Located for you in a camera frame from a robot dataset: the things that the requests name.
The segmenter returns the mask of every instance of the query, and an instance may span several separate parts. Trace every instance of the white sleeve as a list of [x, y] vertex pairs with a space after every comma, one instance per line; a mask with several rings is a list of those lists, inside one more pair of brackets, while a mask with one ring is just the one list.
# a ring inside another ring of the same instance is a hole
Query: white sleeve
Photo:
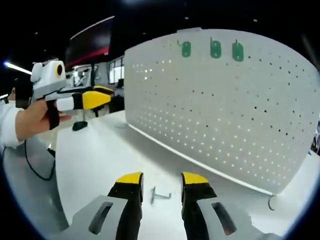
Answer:
[[0, 102], [0, 144], [4, 147], [16, 148], [19, 142], [16, 134], [16, 116], [22, 108]]

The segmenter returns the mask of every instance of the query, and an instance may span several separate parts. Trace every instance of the gray gripper housing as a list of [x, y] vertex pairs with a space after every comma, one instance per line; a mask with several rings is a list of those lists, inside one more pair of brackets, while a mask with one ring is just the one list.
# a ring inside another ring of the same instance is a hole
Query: gray gripper housing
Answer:
[[226, 199], [213, 197], [197, 201], [210, 240], [280, 240], [252, 226], [251, 217]]
[[100, 195], [73, 216], [70, 227], [49, 239], [115, 240], [127, 202], [127, 199]]

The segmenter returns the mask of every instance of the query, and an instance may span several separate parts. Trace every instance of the white table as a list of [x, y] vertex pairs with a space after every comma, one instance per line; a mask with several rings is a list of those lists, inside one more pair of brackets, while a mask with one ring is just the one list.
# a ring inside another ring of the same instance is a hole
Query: white table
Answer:
[[[139, 240], [187, 239], [181, 218], [181, 172], [206, 177], [219, 197], [233, 201], [251, 216], [264, 233], [283, 236], [312, 194], [320, 172], [317, 155], [307, 155], [287, 188], [268, 207], [270, 196], [256, 192], [209, 172], [170, 152], [131, 129], [125, 112], [88, 121], [88, 127], [58, 133], [56, 177], [60, 200], [69, 224], [73, 215], [99, 195], [107, 195], [124, 174], [144, 173], [144, 195]], [[151, 189], [172, 194], [170, 200], [150, 203]]]

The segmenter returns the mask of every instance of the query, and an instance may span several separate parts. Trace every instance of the dark ceiling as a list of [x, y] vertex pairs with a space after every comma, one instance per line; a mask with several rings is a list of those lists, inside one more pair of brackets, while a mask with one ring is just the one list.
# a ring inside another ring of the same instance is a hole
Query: dark ceiling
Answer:
[[[70, 37], [114, 15], [110, 52], [106, 58], [120, 56], [129, 47], [174, 33], [178, 29], [202, 27], [234, 29], [264, 35], [288, 45], [317, 65], [315, 59], [320, 53], [317, 1], [264, 2], [258, 0], [72, 0], [41, 2], [41, 4], [32, 1], [6, 2], [1, 16], [0, 58], [1, 62], [8, 60], [29, 71], [33, 62], [43, 62], [52, 58], [64, 61]], [[28, 80], [30, 76], [0, 67], [0, 95], [8, 93], [15, 78]]]

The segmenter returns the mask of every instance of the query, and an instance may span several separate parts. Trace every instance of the black strap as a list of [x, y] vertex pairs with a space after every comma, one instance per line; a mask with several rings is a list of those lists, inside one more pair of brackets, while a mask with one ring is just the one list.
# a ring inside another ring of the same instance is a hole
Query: black strap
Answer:
[[46, 116], [49, 119], [50, 130], [52, 130], [55, 127], [59, 126], [59, 123], [60, 123], [59, 111], [55, 106], [55, 100], [47, 101], [46, 105], [48, 107], [48, 110], [46, 111]]

